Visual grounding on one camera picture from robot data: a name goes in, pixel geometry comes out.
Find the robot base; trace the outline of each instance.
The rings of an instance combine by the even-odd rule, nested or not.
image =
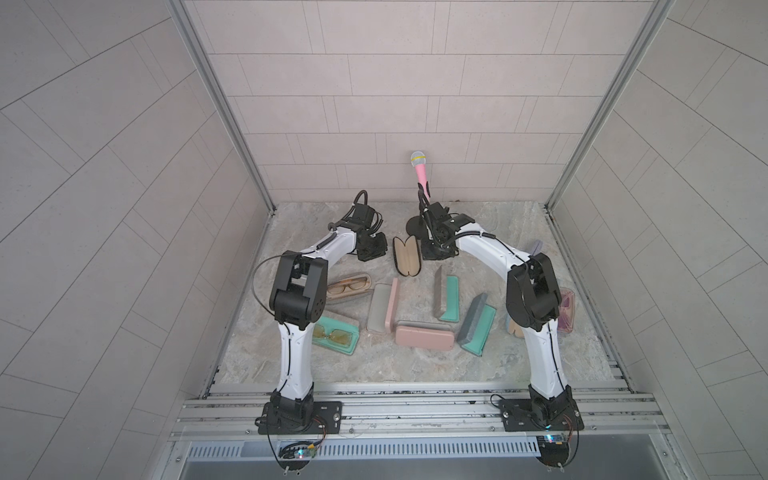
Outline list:
[[[341,429],[341,402],[314,402],[312,409],[312,416],[320,417],[326,424],[326,434],[339,433]],[[322,435],[323,428],[314,420],[306,427],[306,429],[289,429],[286,426],[280,424],[275,418],[275,415],[271,412],[272,406],[267,403],[264,406],[264,410],[261,412],[261,418],[266,419],[266,422],[259,424],[259,435]]]
[[[552,400],[547,400],[536,392],[532,387],[528,387],[531,393],[530,399],[501,399],[498,401],[498,409],[502,412],[502,423],[505,432],[567,432],[571,429],[568,426],[570,419],[573,430],[584,430],[584,420],[573,400],[571,386],[566,386],[565,391]],[[549,421],[549,425],[542,425],[535,418],[532,412],[534,409],[541,410],[544,406],[545,411],[554,412]]]

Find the microphone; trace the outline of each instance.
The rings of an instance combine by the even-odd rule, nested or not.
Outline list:
[[[427,182],[427,157],[422,151],[415,151],[411,154],[411,165],[416,169],[416,176],[419,179],[419,185],[422,186],[424,195],[429,200],[429,183]]]

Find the tiled wall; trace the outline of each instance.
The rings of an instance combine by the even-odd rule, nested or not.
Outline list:
[[[185,4],[278,202],[546,200],[650,7]]]
[[[554,210],[699,478],[768,478],[768,3],[678,0]]]
[[[0,476],[151,470],[265,217],[162,0],[0,2]]]

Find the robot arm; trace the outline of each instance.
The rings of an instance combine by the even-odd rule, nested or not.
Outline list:
[[[348,253],[356,253],[363,262],[384,255],[386,238],[376,232],[381,224],[381,215],[361,190],[344,217],[328,226],[330,232],[323,239],[300,252],[287,250],[280,258],[270,308],[280,324],[282,353],[280,381],[270,404],[288,429],[309,425],[313,415],[312,333],[325,309],[328,269]]]
[[[561,370],[558,315],[562,298],[549,257],[510,247],[471,217],[450,214],[440,203],[429,203],[423,189],[419,209],[406,229],[422,241],[425,260],[444,260],[464,251],[505,280],[507,312],[523,328],[531,363],[531,408],[525,414],[545,429],[561,421],[576,406]]]

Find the metal vent grille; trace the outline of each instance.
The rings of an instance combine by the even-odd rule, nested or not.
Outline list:
[[[272,441],[275,450],[292,440]],[[434,439],[327,439],[315,460],[379,458],[538,457],[535,437],[466,437]],[[266,440],[252,442],[192,442],[190,462],[226,460],[274,461]]]
[[[456,458],[539,456],[535,438],[364,439],[327,441],[316,458]]]
[[[237,458],[243,448],[242,442],[195,442],[190,448],[189,458]]]

